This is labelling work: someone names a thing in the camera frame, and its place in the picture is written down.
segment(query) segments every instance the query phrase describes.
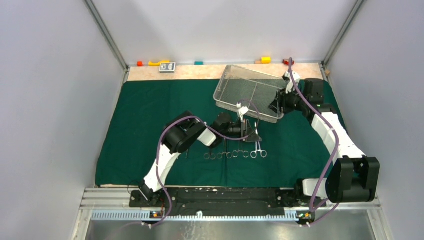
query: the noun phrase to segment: yellow block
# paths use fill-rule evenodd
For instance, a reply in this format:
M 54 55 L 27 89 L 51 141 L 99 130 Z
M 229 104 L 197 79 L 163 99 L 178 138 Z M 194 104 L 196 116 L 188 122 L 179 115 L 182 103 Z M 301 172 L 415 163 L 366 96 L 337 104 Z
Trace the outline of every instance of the yellow block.
M 152 61 L 148 61 L 148 65 L 150 67 L 152 66 L 160 66 L 162 63 L 169 63 L 169 60 L 162 60 L 162 61 L 158 61 L 158 62 L 152 62 Z
M 263 56 L 263 57 L 260 59 L 260 62 L 261 62 L 262 64 L 270 64 L 270 63 L 271 63 L 271 57 L 270 57 L 270 56 Z

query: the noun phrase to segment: wooden board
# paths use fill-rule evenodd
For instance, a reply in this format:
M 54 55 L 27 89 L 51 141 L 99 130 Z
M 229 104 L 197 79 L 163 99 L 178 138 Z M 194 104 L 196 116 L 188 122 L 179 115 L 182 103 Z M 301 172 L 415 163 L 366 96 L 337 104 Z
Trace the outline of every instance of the wooden board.
M 220 79 L 226 66 L 226 64 L 177 65 L 174 73 L 159 73 L 158 66 L 133 66 L 129 71 L 128 81 Z M 289 69 L 284 64 L 238 64 L 238 66 L 277 77 Z M 318 63 L 296 63 L 293 65 L 293 71 L 302 79 L 323 79 Z

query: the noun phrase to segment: black bracket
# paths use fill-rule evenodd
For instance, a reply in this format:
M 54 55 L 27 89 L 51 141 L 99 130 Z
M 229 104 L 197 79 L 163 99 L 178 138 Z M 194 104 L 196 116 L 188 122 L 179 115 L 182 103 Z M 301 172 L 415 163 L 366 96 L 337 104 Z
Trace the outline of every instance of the black bracket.
M 325 191 L 333 203 L 371 202 L 376 197 L 380 163 L 375 157 L 337 159 Z
M 190 111 L 185 111 L 174 120 L 169 122 L 165 130 L 172 123 L 188 116 L 193 116 Z M 194 118 L 187 119 L 171 127 L 164 136 L 162 143 L 170 150 L 170 154 L 184 153 L 197 138 L 205 131 L 206 126 Z
M 254 128 L 252 128 L 248 119 L 244 118 L 243 121 L 241 121 L 240 118 L 237 118 L 237 120 L 233 122 L 228 112 L 221 112 L 218 114 L 218 117 L 216 117 L 210 127 L 224 136 L 233 136 L 237 138 L 248 136 L 248 138 L 244 140 L 246 143 L 262 141 L 262 138 L 254 132 Z M 215 142 L 212 143 L 210 148 L 216 148 L 222 141 L 223 138 L 217 135 Z
M 303 95 L 306 100 L 316 109 L 324 111 L 329 108 L 324 104 L 324 81 L 317 78 L 307 78 L 304 80 Z M 292 91 L 286 93 L 286 89 L 277 91 L 274 101 L 268 106 L 269 109 L 279 114 L 288 114 L 294 110 L 302 112 L 303 116 L 311 123 L 314 118 L 314 112 L 301 99 L 299 93 Z

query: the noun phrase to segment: gray wall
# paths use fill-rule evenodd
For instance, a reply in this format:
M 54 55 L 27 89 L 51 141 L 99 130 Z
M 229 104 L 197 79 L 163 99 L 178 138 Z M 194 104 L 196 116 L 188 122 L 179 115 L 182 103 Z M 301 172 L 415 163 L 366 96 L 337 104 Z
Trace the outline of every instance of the gray wall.
M 332 59 L 353 140 L 381 163 L 378 193 L 395 239 L 422 239 L 424 1 L 367 1 Z
M 123 71 L 83 1 L 0 3 L 0 239 L 69 239 Z
M 126 62 L 321 61 L 355 0 L 94 0 Z

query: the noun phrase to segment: metal basket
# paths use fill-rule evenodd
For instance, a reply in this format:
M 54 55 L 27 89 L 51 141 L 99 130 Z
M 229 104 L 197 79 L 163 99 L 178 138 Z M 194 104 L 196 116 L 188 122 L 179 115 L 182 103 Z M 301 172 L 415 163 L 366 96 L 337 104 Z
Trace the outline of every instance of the metal basket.
M 252 71 L 235 65 L 227 65 L 216 87 L 213 99 L 220 108 L 237 111 L 237 102 L 241 99 L 251 100 L 259 110 L 259 119 L 276 123 L 283 113 L 275 113 L 268 106 L 274 101 L 276 93 L 286 88 L 287 83 L 281 77 Z M 258 118 L 255 108 L 248 104 L 247 116 Z

